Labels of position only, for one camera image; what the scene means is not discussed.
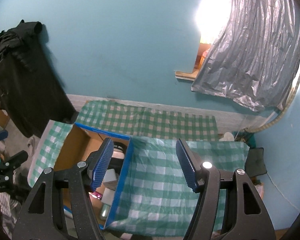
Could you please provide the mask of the pink gold lighter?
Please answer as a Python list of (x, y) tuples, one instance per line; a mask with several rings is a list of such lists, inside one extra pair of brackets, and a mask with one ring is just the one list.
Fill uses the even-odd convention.
[(102, 197), (103, 197), (102, 193), (94, 191), (94, 192), (90, 192), (89, 194), (95, 199), (102, 200)]

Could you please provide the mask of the blue-rimmed cardboard box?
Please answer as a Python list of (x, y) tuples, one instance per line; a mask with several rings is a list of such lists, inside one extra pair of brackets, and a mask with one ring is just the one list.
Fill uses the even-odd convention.
[(89, 196), (102, 229), (115, 219), (128, 173), (133, 144), (128, 135), (118, 134), (75, 123), (66, 136), (54, 170), (65, 170), (85, 162), (93, 154), (93, 167), (88, 170), (92, 182)]

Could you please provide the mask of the white square box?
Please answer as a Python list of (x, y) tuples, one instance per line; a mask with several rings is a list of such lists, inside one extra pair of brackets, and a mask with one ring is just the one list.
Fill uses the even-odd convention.
[(111, 206), (114, 200), (114, 195), (115, 195), (115, 191), (109, 188), (105, 188), (103, 195), (102, 195), (102, 199), (101, 202), (103, 204), (109, 205)]

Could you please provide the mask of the black power adapter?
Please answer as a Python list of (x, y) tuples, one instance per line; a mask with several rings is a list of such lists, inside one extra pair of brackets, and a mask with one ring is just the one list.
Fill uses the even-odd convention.
[(108, 169), (121, 170), (123, 166), (123, 159), (111, 158)]

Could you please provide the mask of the white octagonal case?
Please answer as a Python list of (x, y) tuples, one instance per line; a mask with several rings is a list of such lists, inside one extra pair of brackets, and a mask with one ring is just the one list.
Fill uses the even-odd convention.
[(108, 170), (106, 170), (106, 173), (104, 175), (103, 184), (104, 184), (104, 186), (106, 186), (105, 184), (107, 182), (114, 181), (114, 180), (118, 181), (118, 179), (119, 179), (119, 176), (116, 174), (115, 170), (114, 169), (108, 169)]

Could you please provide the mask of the white oval case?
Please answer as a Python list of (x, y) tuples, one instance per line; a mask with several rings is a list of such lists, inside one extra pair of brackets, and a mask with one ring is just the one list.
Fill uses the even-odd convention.
[(113, 151), (113, 154), (111, 157), (116, 158), (116, 159), (124, 159), (125, 154), (123, 152)]

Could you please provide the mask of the white charger cube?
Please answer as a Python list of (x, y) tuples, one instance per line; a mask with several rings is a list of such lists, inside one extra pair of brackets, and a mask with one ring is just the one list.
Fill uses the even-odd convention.
[(115, 191), (117, 188), (117, 184), (118, 184), (118, 181), (114, 180), (114, 181), (107, 182), (105, 185), (106, 185), (106, 188)]

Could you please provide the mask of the teal metal cylinder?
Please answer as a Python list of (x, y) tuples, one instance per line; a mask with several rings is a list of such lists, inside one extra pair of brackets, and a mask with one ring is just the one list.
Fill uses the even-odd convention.
[(110, 208), (111, 206), (108, 204), (102, 204), (101, 210), (100, 210), (100, 214), (99, 214), (99, 218), (103, 221), (106, 221), (110, 212)]

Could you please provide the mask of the striped cloth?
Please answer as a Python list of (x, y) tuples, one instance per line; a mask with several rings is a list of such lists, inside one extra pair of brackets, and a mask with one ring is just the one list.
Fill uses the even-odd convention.
[(2, 213), (2, 227), (5, 233), (11, 238), (22, 205), (8, 193), (2, 192), (0, 193), (0, 206)]

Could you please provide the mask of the white sandals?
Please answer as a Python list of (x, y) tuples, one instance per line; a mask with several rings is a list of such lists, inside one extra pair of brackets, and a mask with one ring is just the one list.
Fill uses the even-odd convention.
[(36, 151), (36, 137), (31, 137), (27, 143), (28, 155), (32, 157)]

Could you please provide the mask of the green checkered tablecloth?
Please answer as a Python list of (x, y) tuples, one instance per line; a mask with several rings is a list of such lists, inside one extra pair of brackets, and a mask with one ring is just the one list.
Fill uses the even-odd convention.
[(128, 135), (133, 153), (111, 230), (144, 236), (183, 236), (191, 221), (198, 195), (185, 181), (175, 146), (183, 138), (190, 149), (220, 170), (243, 168), (249, 146), (220, 141), (213, 116), (111, 101), (87, 102), (78, 123)]

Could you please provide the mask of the wooden window ledge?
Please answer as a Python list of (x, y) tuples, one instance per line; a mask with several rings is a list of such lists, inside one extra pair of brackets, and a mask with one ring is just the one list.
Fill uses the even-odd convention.
[(175, 78), (186, 81), (194, 81), (198, 75), (198, 72), (198, 69), (194, 69), (191, 73), (175, 71)]

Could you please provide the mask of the black hanging garment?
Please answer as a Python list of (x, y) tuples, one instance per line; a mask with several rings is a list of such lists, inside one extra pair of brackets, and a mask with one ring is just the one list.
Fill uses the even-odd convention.
[(0, 33), (0, 109), (27, 138), (41, 137), (50, 120), (71, 124), (76, 110), (40, 43), (41, 22)]

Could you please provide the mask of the orange boxes on ledge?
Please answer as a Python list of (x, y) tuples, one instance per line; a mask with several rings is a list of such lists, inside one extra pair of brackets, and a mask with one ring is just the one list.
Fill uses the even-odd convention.
[(201, 57), (200, 57), (200, 61), (199, 61), (199, 63), (198, 63), (198, 69), (202, 68), (203, 62), (204, 62), (204, 60), (206, 59), (208, 53), (209, 53), (209, 49), (205, 50), (205, 51), (202, 53), (202, 55), (201, 55)]

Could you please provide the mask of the silver foil curtain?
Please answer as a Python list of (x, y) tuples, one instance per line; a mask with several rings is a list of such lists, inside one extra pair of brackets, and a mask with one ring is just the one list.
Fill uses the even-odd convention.
[(300, 8), (295, 0), (232, 0), (191, 89), (254, 112), (283, 109), (300, 65)]

